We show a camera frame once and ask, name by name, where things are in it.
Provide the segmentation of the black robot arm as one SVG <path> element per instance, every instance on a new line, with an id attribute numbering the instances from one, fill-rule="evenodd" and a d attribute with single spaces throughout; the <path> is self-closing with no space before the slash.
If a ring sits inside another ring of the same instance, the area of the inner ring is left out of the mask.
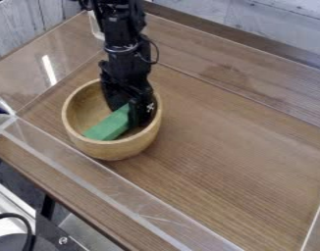
<path id="1" fill-rule="evenodd" d="M 101 88 L 113 112 L 127 106 L 129 126 L 143 126 L 157 106 L 149 82 L 154 42 L 143 34 L 146 13 L 142 0 L 78 0 L 84 10 L 95 13 L 103 33 L 107 59 L 98 63 Z"/>

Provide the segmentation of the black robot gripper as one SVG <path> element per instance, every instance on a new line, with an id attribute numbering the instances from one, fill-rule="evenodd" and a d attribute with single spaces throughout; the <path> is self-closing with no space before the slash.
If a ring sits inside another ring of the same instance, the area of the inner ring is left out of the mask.
<path id="1" fill-rule="evenodd" d="M 98 63 L 101 89 L 111 111 L 129 103 L 129 126 L 146 126 L 158 105 L 149 82 L 153 60 L 150 48 L 106 48 L 107 59 Z"/>

